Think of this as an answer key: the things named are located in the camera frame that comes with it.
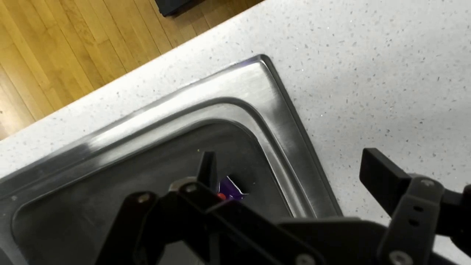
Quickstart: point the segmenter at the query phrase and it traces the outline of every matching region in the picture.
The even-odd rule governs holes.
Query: stainless steel sink
[[[273,221],[340,215],[273,63],[256,56],[3,178],[0,261],[93,264],[124,197],[167,193],[205,150]],[[195,261],[181,246],[170,253],[171,264]]]

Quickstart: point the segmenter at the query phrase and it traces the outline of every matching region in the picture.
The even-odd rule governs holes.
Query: white countertop
[[[364,147],[448,188],[471,183],[467,0],[264,1],[0,141],[0,177],[258,53],[274,60],[346,215],[387,221],[358,181]]]

